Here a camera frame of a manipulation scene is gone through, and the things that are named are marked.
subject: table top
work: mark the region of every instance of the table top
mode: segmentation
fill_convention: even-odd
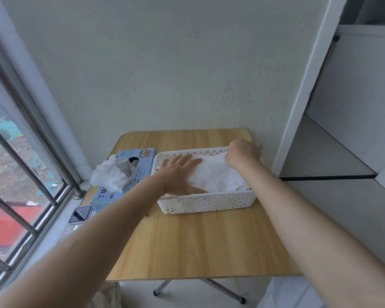
[[[225,147],[233,139],[251,137],[244,129],[131,132],[120,137],[111,154],[149,147],[157,153]],[[96,190],[90,188],[82,205],[90,204]],[[187,214],[164,214],[155,204],[107,280],[300,274],[256,200],[248,208]]]

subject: crumpled tissue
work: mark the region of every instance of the crumpled tissue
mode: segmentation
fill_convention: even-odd
[[[116,157],[117,155],[113,154],[108,160],[97,165],[90,180],[93,186],[100,185],[109,191],[121,193],[123,187],[132,181],[138,159],[130,162],[126,157]]]
[[[249,190],[250,186],[244,178],[225,163],[225,155],[226,152],[219,155],[193,155],[193,159],[202,158],[202,162],[190,174],[187,182],[209,193]]]

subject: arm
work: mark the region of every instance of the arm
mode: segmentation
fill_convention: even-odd
[[[164,160],[148,176],[57,244],[0,295],[0,308],[84,307],[97,292],[149,209],[164,194],[203,193],[185,183],[202,159]]]
[[[260,161],[261,147],[232,141],[225,157],[255,191],[279,237],[327,307],[385,307],[385,265]]]

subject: orange string bracelet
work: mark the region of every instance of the orange string bracelet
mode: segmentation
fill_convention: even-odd
[[[163,182],[163,184],[164,184],[164,194],[165,194],[165,191],[167,191],[167,186],[165,185],[165,181],[163,181],[163,179],[161,177],[157,176],[157,175],[152,175],[152,176],[157,177],[160,181]]]

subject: red roof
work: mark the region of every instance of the red roof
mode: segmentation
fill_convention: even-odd
[[[12,207],[28,222],[40,214],[43,207]],[[0,246],[13,245],[23,234],[24,228],[0,208]]]

